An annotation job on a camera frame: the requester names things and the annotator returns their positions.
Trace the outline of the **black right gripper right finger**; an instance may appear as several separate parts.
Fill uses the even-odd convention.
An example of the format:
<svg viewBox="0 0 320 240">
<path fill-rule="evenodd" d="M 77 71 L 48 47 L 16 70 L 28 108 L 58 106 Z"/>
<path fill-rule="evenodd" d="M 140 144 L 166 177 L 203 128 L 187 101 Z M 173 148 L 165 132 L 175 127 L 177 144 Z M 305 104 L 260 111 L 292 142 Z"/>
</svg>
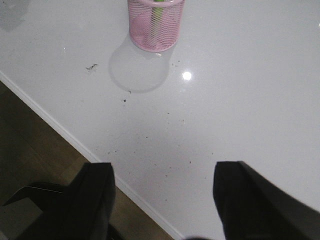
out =
<svg viewBox="0 0 320 240">
<path fill-rule="evenodd" d="M 227 240 L 318 240 L 320 213 L 243 161 L 219 161 L 213 199 Z"/>
</svg>

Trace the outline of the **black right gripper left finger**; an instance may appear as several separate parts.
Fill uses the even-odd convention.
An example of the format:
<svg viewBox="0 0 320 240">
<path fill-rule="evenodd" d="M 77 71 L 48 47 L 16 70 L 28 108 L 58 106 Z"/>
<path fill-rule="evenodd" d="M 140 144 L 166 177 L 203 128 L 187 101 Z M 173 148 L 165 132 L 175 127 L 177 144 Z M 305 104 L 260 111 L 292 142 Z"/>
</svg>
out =
<svg viewBox="0 0 320 240">
<path fill-rule="evenodd" d="M 17 239 L 108 240 L 115 196 L 112 165 L 85 163 L 56 202 Z"/>
</svg>

